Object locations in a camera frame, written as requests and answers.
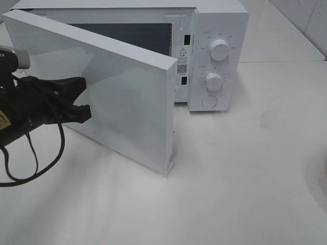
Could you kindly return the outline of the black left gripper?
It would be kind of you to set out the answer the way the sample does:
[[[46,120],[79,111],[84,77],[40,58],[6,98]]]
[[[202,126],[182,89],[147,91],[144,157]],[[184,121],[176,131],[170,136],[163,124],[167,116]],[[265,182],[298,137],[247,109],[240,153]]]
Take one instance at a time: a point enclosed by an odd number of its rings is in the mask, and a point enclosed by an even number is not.
[[[15,128],[38,128],[46,124],[84,123],[91,118],[89,105],[73,105],[86,89],[83,77],[41,80],[13,77],[17,82],[10,95],[10,122]],[[69,104],[59,104],[58,98]]]

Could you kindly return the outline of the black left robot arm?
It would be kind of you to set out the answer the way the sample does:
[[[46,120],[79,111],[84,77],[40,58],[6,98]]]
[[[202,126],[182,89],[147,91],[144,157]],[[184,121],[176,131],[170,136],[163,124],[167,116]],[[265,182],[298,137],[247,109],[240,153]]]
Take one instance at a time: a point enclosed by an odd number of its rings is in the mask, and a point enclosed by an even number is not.
[[[7,146],[42,125],[84,123],[89,105],[74,102],[86,90],[83,77],[41,80],[28,76],[1,85],[1,145]]]

